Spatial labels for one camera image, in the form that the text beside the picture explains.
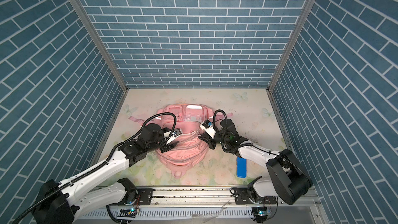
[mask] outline pink backpack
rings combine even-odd
[[[204,132],[199,125],[206,119],[212,121],[214,112],[211,108],[199,104],[172,104],[159,109],[157,113],[161,112],[174,113],[177,117],[176,128],[180,128],[183,134],[172,142],[178,142],[173,149],[163,153],[157,149],[156,154],[162,164],[172,170],[172,175],[175,178],[180,178],[205,157],[209,146],[198,138],[198,135]],[[223,118],[222,114],[216,116],[216,120],[220,118]],[[144,122],[134,117],[129,119],[140,124]],[[151,122],[162,128],[171,128],[174,119],[170,115],[163,115],[149,123]]]

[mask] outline robotic arm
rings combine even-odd
[[[258,177],[248,185],[248,195],[251,201],[261,201],[265,196],[278,195],[284,202],[292,205],[299,197],[307,193],[312,186],[312,180],[307,170],[300,164],[296,156],[288,149],[272,151],[257,146],[247,138],[239,136],[231,119],[221,121],[221,130],[212,122],[206,120],[201,123],[201,129],[206,132],[199,138],[208,143],[211,149],[221,143],[224,152],[251,160],[268,169],[271,180]]]
[[[222,129],[219,131],[212,122],[206,120],[200,125],[206,132],[199,138],[206,141],[211,149],[220,142],[225,152],[268,168],[271,180],[258,177],[248,185],[247,193],[253,202],[258,202],[265,196],[278,195],[291,205],[308,191],[312,181],[291,151],[285,149],[278,152],[256,146],[247,138],[239,136],[235,125],[231,119],[227,119],[224,111],[215,111],[213,119],[217,112],[222,112],[225,117],[221,121]],[[151,119],[161,115],[173,116],[172,129],[162,129],[154,123],[147,125]],[[35,203],[20,214],[13,224],[19,223],[30,212],[38,224],[71,224],[80,216],[112,203],[119,202],[130,206],[136,204],[139,200],[137,188],[127,178],[103,189],[92,189],[112,175],[144,159],[148,152],[157,148],[160,148],[161,152],[172,149],[175,144],[171,142],[182,134],[180,129],[175,129],[176,122],[173,113],[156,114],[147,119],[135,135],[113,147],[107,159],[58,183],[54,180],[44,183]],[[108,213],[113,220],[120,221],[114,218],[110,211]]]

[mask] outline blue brick wall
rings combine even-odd
[[[316,0],[275,87],[333,223],[398,223],[398,0]]]
[[[43,182],[87,168],[121,90],[67,0],[0,0],[0,71],[0,223],[8,223]]]
[[[305,0],[81,0],[134,87],[266,87]]]

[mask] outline blue case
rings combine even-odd
[[[246,159],[236,158],[236,176],[241,178],[246,177]]]

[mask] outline table surface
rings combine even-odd
[[[265,89],[130,89],[102,150],[105,159],[112,147],[136,133],[140,124],[130,116],[147,119],[169,104],[201,104],[213,110],[232,112],[239,135],[272,150],[283,150],[285,142]],[[218,145],[180,179],[150,152],[130,168],[117,173],[102,186],[127,177],[137,186],[156,185],[245,185],[258,176],[269,177],[266,168],[247,161],[247,177],[236,176],[236,156],[224,153]]]

